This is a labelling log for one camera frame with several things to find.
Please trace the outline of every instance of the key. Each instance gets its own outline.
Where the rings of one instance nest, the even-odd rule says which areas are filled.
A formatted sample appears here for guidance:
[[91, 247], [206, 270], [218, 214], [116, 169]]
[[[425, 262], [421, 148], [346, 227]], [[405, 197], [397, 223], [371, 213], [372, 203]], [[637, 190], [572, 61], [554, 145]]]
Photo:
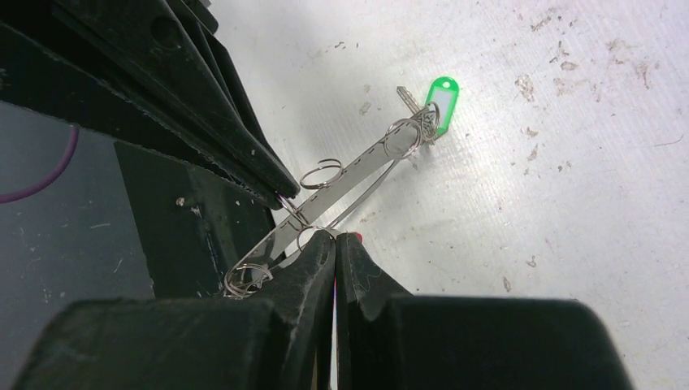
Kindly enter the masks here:
[[[420, 115], [428, 115], [428, 113], [421, 113], [422, 107], [416, 102], [416, 99], [414, 99], [414, 96], [412, 96], [411, 92], [409, 92], [407, 88], [397, 87], [397, 94], [400, 95], [402, 101], [407, 105], [407, 107], [411, 111], [412, 118], [422, 118], [422, 116]], [[430, 120], [432, 119], [427, 119], [426, 121], [422, 122], [423, 140], [433, 145], [433, 141], [436, 139], [436, 130], [431, 127]]]
[[416, 115], [421, 110], [422, 107], [416, 102], [407, 88], [397, 87], [397, 94], [400, 95], [402, 101], [409, 107], [412, 115]]

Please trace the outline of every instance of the green key tag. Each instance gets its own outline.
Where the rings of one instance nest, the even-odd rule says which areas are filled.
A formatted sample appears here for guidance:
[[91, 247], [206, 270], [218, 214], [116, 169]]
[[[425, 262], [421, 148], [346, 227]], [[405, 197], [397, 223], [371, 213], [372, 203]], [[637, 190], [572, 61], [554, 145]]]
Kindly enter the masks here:
[[442, 76], [431, 84], [431, 89], [428, 90], [428, 96], [426, 96], [426, 104], [435, 102], [440, 108], [440, 125], [435, 133], [436, 137], [448, 131], [458, 98], [459, 84], [452, 77]]

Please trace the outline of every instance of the small metal ring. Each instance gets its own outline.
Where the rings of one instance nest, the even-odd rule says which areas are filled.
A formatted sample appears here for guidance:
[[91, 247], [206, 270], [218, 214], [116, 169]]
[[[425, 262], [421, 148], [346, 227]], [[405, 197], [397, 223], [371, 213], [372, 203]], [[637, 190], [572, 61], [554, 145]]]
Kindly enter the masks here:
[[305, 227], [304, 229], [302, 229], [301, 232], [299, 232], [299, 234], [297, 234], [297, 248], [299, 248], [299, 251], [300, 251], [300, 252], [303, 252], [304, 249], [301, 247], [301, 244], [299, 244], [299, 239], [301, 238], [301, 234], [302, 234], [303, 232], [309, 230], [309, 229], [323, 230], [323, 231], [327, 232], [327, 234], [329, 234], [330, 237], [332, 237], [333, 240], [336, 240], [335, 235], [332, 234], [332, 232], [331, 232], [330, 229], [328, 229], [328, 228], [321, 227], [321, 226], [307, 226], [307, 227]]
[[286, 197], [282, 196], [281, 194], [278, 194], [278, 202], [280, 202], [280, 205], [299, 223], [301, 224], [301, 227], [309, 226], [310, 223], [308, 220], [306, 220], [306, 217], [297, 209], [296, 206], [294, 206], [294, 203], [292, 203], [289, 199]]
[[[312, 169], [312, 170], [306, 172], [301, 177], [301, 179], [299, 179], [299, 184], [302, 186], [302, 188], [304, 188], [304, 189], [326, 189], [326, 188], [330, 187], [333, 183], [335, 183], [337, 180], [342, 178], [342, 173], [345, 169], [342, 167], [342, 162], [340, 160], [338, 160], [337, 158], [325, 158], [325, 159], [318, 162], [318, 164], [322, 164], [322, 163], [335, 163], [336, 165], [328, 164], [328, 165], [317, 167], [315, 169]], [[318, 183], [318, 184], [306, 184], [306, 183], [304, 183], [304, 179], [306, 179], [310, 175], [313, 175], [314, 173], [316, 173], [318, 171], [322, 171], [323, 169], [328, 169], [328, 168], [337, 168], [338, 172], [332, 178], [330, 178], [329, 180], [323, 181], [322, 183]]]
[[[433, 111], [428, 110], [428, 106], [433, 106]], [[432, 142], [436, 139], [436, 133], [438, 132], [438, 127], [440, 126], [440, 107], [438, 107], [438, 103], [436, 102], [428, 102], [425, 107], [423, 107], [423, 110], [426, 112], [423, 112], [421, 114], [421, 129], [422, 129], [422, 134], [423, 134], [423, 140], [425, 142]], [[424, 124], [426, 122], [427, 114], [435, 114], [433, 121], [428, 127], [424, 127]]]
[[265, 266], [259, 266], [258, 264], [252, 264], [252, 263], [247, 263], [247, 264], [242, 264], [236, 268], [233, 268], [232, 270], [228, 271], [225, 274], [225, 277], [223, 278], [223, 284], [225, 285], [225, 290], [227, 293], [231, 294], [231, 297], [234, 296], [238, 299], [250, 297], [255, 293], [255, 291], [249, 291], [248, 287], [259, 283], [257, 280], [252, 280], [247, 283], [235, 285], [232, 282], [232, 277], [236, 275], [237, 271], [244, 271], [244, 270], [257, 270], [263, 272], [265, 275], [260, 282], [266, 282], [273, 280], [273, 274], [271, 270], [267, 269]]
[[405, 124], [408, 124], [409, 126], [413, 126], [416, 128], [416, 138], [414, 139], [414, 142], [411, 145], [409, 145], [409, 148], [403, 154], [401, 154], [399, 157], [395, 157], [396, 153], [392, 152], [388, 148], [389, 138], [386, 139], [383, 142], [383, 148], [385, 149], [385, 154], [390, 158], [394, 158], [396, 160], [403, 160], [405, 158], [409, 158], [412, 154], [416, 153], [418, 148], [423, 144], [423, 128], [422, 128], [421, 124], [414, 119], [397, 120], [395, 123], [390, 125], [388, 130], [385, 132], [385, 135], [387, 136], [388, 134], [397, 130], [398, 128], [401, 128]]

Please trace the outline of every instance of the metal key ring holder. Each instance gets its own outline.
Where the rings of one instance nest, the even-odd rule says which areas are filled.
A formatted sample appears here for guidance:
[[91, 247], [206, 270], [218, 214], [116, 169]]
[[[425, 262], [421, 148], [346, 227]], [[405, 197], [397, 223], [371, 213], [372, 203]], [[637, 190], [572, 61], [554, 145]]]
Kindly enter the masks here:
[[[272, 280], [276, 272], [292, 264], [303, 250], [301, 236], [304, 231], [309, 229], [324, 230], [335, 239], [338, 234], [335, 226], [356, 210], [383, 183], [384, 179], [401, 160], [411, 157], [425, 142], [430, 143], [435, 140], [439, 122], [440, 110], [438, 105], [431, 102], [426, 104], [411, 118], [400, 119], [393, 123], [382, 139], [375, 142], [347, 167], [343, 167], [340, 160], [336, 158], [326, 158], [319, 161], [318, 164], [321, 164], [319, 167], [306, 172], [299, 180], [303, 188], [315, 189], [315, 193], [298, 207], [294, 206], [286, 197], [278, 195], [280, 204], [290, 216], [278, 223], [273, 231], [259, 241], [251, 251], [227, 272], [223, 279], [223, 295], [235, 299], [250, 297], [262, 287], [264, 281]], [[404, 145], [406, 143], [406, 135], [400, 134], [400, 132], [410, 128], [416, 132], [414, 140], [406, 149], [394, 150], [388, 142], [394, 140], [394, 143]], [[388, 165], [388, 167], [378, 179], [327, 226], [311, 225], [309, 219], [318, 220], [325, 211], [335, 205], [346, 193], [354, 189], [377, 169], [385, 167], [385, 165]], [[315, 172], [333, 168], [337, 169], [337, 173], [331, 179], [317, 184], [305, 183], [306, 179]], [[292, 221], [294, 219], [301, 225], [300, 227], [293, 225]], [[294, 241], [297, 242], [299, 251], [291, 254], [286, 259], [282, 258], [281, 254]], [[263, 275], [246, 281], [246, 270], [257, 270], [262, 272]]]

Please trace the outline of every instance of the white table surface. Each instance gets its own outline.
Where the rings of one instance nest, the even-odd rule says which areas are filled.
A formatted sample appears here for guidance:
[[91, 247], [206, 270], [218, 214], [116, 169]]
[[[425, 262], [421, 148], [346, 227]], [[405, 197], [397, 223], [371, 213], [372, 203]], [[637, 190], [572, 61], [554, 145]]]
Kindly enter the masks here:
[[689, 388], [689, 2], [210, 9], [296, 177], [351, 162], [408, 116], [396, 86], [423, 99], [436, 77], [457, 80], [448, 134], [342, 229], [413, 293], [576, 298], [637, 387]]

